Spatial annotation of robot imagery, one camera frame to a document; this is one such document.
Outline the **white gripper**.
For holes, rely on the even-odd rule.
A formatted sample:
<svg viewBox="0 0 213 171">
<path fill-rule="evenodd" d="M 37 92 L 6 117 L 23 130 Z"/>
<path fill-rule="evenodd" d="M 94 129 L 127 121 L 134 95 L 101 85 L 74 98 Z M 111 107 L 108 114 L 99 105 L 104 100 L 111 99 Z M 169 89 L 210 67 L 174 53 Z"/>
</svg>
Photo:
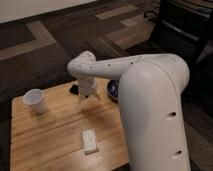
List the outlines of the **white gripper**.
<svg viewBox="0 0 213 171">
<path fill-rule="evenodd" d="M 100 96 L 97 92 L 97 84 L 94 78 L 81 78 L 78 80 L 79 104 L 85 100 L 85 96 L 93 95 L 98 101 Z"/>
</svg>

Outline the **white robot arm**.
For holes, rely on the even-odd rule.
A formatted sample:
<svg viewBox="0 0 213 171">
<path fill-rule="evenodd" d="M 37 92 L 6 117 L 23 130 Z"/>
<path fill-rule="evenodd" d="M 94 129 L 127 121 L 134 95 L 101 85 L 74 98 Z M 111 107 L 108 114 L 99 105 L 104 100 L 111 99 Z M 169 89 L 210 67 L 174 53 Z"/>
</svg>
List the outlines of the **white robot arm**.
<svg viewBox="0 0 213 171">
<path fill-rule="evenodd" d="M 98 61 L 84 51 L 68 65 L 79 93 L 96 91 L 96 78 L 117 80 L 118 105 L 131 171 L 191 171 L 181 94 L 187 63 L 171 53 L 139 54 Z"/>
</svg>

